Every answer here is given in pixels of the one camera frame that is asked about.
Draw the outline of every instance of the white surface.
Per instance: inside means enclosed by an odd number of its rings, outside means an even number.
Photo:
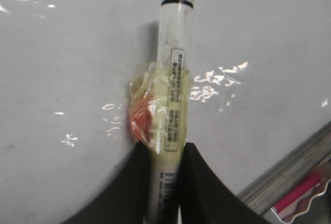
[[[132,147],[128,83],[156,58],[160,0],[0,5],[0,222],[57,224]],[[329,121],[331,6],[194,0],[194,14],[188,141],[237,193]]]

